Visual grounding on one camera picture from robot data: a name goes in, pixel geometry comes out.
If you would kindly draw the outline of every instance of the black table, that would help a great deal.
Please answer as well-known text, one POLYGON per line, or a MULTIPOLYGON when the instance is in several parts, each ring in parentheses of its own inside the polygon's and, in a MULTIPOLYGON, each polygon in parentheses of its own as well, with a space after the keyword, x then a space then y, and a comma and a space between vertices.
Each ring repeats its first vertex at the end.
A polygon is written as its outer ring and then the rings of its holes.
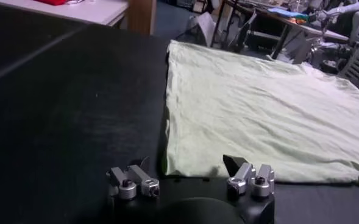
POLYGON ((0 76, 85 26, 0 5, 0 76))
POLYGON ((105 171, 156 162, 167 46, 88 26, 0 77, 0 223, 102 221, 105 171))

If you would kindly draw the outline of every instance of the blue object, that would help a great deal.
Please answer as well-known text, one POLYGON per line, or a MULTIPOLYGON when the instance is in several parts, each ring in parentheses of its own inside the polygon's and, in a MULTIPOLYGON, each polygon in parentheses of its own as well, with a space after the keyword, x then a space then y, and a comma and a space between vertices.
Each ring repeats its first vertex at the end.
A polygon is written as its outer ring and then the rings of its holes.
POLYGON ((289 12, 289 11, 279 9, 279 8, 268 9, 268 11, 272 12, 272 13, 282 15, 284 17, 288 17, 288 18, 308 19, 307 14, 298 13, 298 12, 289 12))

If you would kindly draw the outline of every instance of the screw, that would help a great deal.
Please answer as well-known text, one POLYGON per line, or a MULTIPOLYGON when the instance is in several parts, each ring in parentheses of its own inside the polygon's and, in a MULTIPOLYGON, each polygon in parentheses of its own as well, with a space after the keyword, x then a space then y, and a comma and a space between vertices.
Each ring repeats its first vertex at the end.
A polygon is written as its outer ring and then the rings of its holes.
POLYGON ((130 185, 132 185, 133 181, 131 180, 123 180, 123 187, 130 187, 130 185))
POLYGON ((159 196, 160 191, 158 187, 152 187, 150 188, 149 193, 152 197, 156 198, 159 196))
POLYGON ((256 185, 262 185, 266 182, 266 180, 263 177, 255 177, 255 184, 256 185))

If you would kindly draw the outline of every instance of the red object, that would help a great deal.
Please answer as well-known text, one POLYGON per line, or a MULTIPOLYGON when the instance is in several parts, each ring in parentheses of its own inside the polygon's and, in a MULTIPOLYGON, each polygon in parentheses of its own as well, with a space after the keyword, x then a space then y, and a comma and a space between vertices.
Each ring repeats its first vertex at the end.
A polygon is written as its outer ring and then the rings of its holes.
POLYGON ((50 4, 50 5, 62 5, 67 0, 35 0, 35 1, 47 3, 47 4, 50 4))

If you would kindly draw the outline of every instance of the metal connector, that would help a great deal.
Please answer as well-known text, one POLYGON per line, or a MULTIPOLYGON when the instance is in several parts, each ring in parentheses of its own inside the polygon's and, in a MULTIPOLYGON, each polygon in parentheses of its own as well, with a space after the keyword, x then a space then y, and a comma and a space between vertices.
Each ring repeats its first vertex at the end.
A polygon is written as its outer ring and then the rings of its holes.
POLYGON ((128 167, 127 176, 129 179, 140 185, 140 192, 147 197, 156 198, 159 196, 159 180, 151 178, 138 165, 128 167))
POLYGON ((119 167, 110 169, 110 184, 117 187, 118 197, 124 200, 131 200, 136 197, 137 185, 129 180, 119 167))
POLYGON ((243 163, 237 173, 227 180, 229 193, 236 196, 244 194, 253 178, 255 178, 255 169, 251 164, 243 163))
POLYGON ((274 193, 274 188, 274 170, 271 166, 262 164, 258 175, 252 180, 252 195, 267 197, 274 193))

